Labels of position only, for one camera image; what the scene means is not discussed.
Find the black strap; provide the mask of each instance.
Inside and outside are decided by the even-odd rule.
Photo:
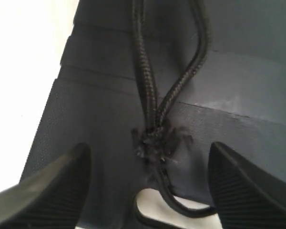
[[[149,161],[149,165],[153,169],[154,178],[159,186],[159,192],[165,202],[182,215],[191,218],[201,218],[215,214],[216,209],[212,207],[190,209],[179,203],[170,192],[170,182],[162,167],[167,151],[173,151],[178,145],[178,141],[171,140],[172,136],[177,138],[177,135],[168,134],[170,125],[167,125],[169,123],[167,114],[184,86],[188,84],[204,64],[208,47],[211,43],[204,4],[200,0],[190,0],[190,3],[198,33],[197,50],[185,73],[173,84],[158,107],[157,87],[143,38],[145,0],[133,0],[132,16],[136,81],[146,127],[141,138],[138,136],[138,131],[134,130],[133,139],[137,155]]]

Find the white floor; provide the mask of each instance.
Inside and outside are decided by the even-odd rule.
[[[0,0],[0,191],[20,179],[58,75],[77,2]],[[143,215],[184,229],[221,228],[218,216],[196,220],[180,216],[154,190],[140,193],[138,205]]]

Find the black braided cord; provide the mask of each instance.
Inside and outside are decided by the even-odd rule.
[[[159,192],[168,206],[187,217],[207,217],[216,214],[216,209],[213,207],[191,209],[179,203],[170,191],[170,182],[162,167],[166,151],[171,151],[171,149],[167,149],[167,142],[172,142],[167,139],[169,126],[167,114],[171,110],[184,86],[189,83],[204,64],[211,43],[211,33],[206,10],[201,0],[190,0],[198,34],[197,49],[193,59],[187,66],[185,73],[173,84],[158,107],[156,82],[143,38],[145,1],[146,0],[133,0],[132,7],[136,81],[145,116],[146,127],[146,130],[141,137],[139,137],[137,130],[133,130],[134,147],[137,155],[147,159],[149,165],[152,167],[153,176],[157,181]]]

